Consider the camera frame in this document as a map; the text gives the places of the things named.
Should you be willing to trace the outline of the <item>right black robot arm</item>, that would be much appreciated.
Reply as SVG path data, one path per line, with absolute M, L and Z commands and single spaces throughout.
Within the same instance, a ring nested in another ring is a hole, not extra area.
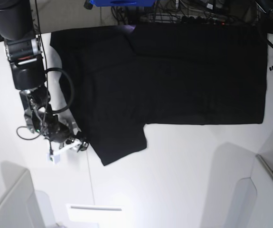
M 58 114 L 68 110 L 73 103 L 75 89 L 70 75 L 61 68 L 47 67 L 41 30 L 34 27 L 28 0 L 0 0 L 0 35 L 11 68 L 14 86 L 24 108 L 26 128 L 38 133 L 49 143 L 59 143 L 62 149 L 76 148 L 85 151 L 88 143 L 79 133 L 59 121 Z M 65 107 L 53 110 L 50 105 L 47 75 L 59 72 L 70 87 L 70 97 Z

